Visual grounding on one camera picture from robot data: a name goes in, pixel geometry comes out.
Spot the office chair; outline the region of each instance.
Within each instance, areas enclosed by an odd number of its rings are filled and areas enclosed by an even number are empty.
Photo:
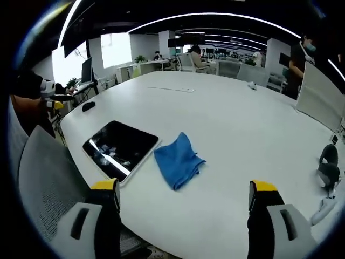
[[[89,187],[67,147],[40,126],[33,130],[30,137],[27,136],[11,100],[8,110],[11,173],[29,218],[43,240],[51,244],[57,235],[58,222],[77,203],[85,201]],[[123,226],[120,235],[121,256],[146,245],[145,241]]]
[[[241,63],[233,61],[218,60],[217,75],[222,77],[237,78]]]
[[[180,63],[179,71],[206,73],[207,67],[196,67],[190,53],[178,54],[177,58]]]
[[[267,87],[270,74],[263,68],[257,66],[251,66],[247,64],[241,64],[241,68],[237,74],[237,79],[254,82],[257,85]]]

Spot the window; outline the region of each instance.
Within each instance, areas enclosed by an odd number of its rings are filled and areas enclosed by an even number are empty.
[[[190,49],[190,45],[184,45],[183,46],[183,53],[188,52],[189,49]]]
[[[105,69],[132,61],[129,34],[126,32],[101,35],[101,46]]]
[[[87,59],[86,42],[80,44],[66,58],[64,48],[52,51],[54,81],[66,86],[72,78],[81,78],[81,67]]]

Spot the potted plant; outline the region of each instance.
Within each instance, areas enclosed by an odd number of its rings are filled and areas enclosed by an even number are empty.
[[[139,56],[137,56],[136,58],[135,58],[135,62],[136,63],[143,63],[143,62],[145,62],[145,57],[143,57],[142,55],[139,55]]]
[[[70,89],[70,88],[74,87],[76,84],[77,84],[77,79],[74,77],[70,81],[68,81],[66,88]]]

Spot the face mask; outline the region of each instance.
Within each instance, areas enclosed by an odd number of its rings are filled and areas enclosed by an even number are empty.
[[[310,52],[314,52],[316,50],[316,47],[314,45],[312,45],[311,43],[307,43],[306,46],[307,50],[309,50]]]

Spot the black mouse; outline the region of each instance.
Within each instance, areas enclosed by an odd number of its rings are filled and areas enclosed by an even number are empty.
[[[90,110],[92,107],[94,107],[95,105],[96,105],[96,103],[94,101],[90,101],[90,102],[88,102],[82,106],[82,111],[86,112],[86,111]]]

